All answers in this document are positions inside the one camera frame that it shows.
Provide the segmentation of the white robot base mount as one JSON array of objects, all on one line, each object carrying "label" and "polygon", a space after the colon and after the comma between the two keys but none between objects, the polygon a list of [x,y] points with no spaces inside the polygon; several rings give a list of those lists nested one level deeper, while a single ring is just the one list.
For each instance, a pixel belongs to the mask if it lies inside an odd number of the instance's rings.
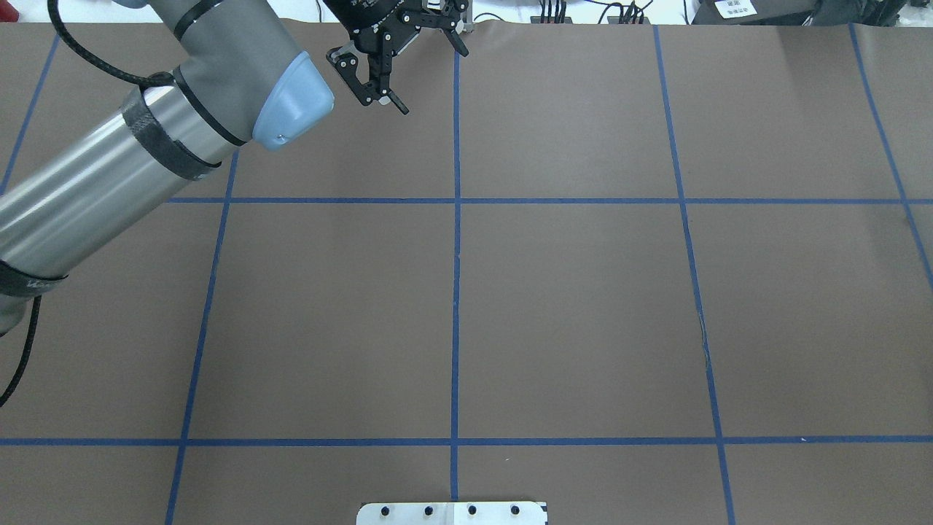
[{"label": "white robot base mount", "polygon": [[549,524],[545,502],[373,502],[356,524]]}]

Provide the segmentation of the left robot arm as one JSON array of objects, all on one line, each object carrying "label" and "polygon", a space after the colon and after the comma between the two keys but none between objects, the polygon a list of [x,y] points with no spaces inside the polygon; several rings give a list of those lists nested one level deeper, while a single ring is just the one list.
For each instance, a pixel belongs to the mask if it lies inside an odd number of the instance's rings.
[{"label": "left robot arm", "polygon": [[187,53],[138,76],[82,46],[47,13],[59,39],[131,90],[120,109],[2,195],[2,332],[26,303],[250,141],[276,152],[316,126],[335,97],[312,57],[266,1],[126,1],[151,7]]}]

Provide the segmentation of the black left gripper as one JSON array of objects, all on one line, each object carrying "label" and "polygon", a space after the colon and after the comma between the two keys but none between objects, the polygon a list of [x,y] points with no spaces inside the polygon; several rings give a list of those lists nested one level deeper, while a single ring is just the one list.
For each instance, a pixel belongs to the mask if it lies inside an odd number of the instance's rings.
[{"label": "black left gripper", "polygon": [[324,1],[347,30],[349,41],[327,51],[326,58],[362,106],[393,104],[403,115],[409,107],[392,87],[394,58],[410,43],[410,31],[377,28],[397,10],[397,19],[420,32],[437,29],[462,57],[469,49],[460,36],[469,1]]}]

